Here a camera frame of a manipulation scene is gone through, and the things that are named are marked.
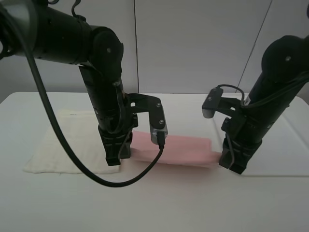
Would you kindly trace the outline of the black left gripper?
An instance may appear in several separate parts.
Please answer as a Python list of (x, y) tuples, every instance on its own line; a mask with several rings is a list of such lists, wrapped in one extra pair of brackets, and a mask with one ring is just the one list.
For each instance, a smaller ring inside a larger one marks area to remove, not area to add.
[(98, 126), (98, 131), (105, 149), (105, 159), (108, 166), (120, 165), (120, 159), (129, 159), (130, 146), (133, 139), (133, 128), (129, 127), (120, 133), (111, 134)]

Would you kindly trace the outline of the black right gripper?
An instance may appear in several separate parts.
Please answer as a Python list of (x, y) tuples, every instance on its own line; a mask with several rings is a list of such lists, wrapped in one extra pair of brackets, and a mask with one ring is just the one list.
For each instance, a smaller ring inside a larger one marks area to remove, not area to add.
[(225, 137), (219, 165), (237, 174), (242, 174), (246, 170), (249, 160), (261, 144), (262, 141), (253, 145), (242, 145), (237, 144), (229, 137)]

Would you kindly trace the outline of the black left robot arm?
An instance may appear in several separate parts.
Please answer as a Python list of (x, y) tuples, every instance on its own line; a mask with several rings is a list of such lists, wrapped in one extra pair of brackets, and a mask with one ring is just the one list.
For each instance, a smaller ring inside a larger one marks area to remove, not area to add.
[(0, 3), (1, 58), (25, 57), (54, 131), (72, 160), (75, 155), (56, 123), (36, 60), (78, 65), (98, 120), (98, 130), (110, 166), (130, 157), (135, 126), (130, 101), (123, 90), (124, 46), (107, 27), (91, 26), (75, 13), (53, 9), (48, 0), (3, 0)]

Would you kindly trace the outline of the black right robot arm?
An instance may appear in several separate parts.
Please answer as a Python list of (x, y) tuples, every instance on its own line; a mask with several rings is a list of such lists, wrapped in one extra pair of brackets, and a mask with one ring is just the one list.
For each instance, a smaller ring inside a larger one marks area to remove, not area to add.
[(262, 72), (231, 118), (225, 132), (220, 166), (242, 174), (262, 139), (309, 81), (309, 39), (283, 36), (264, 52)]

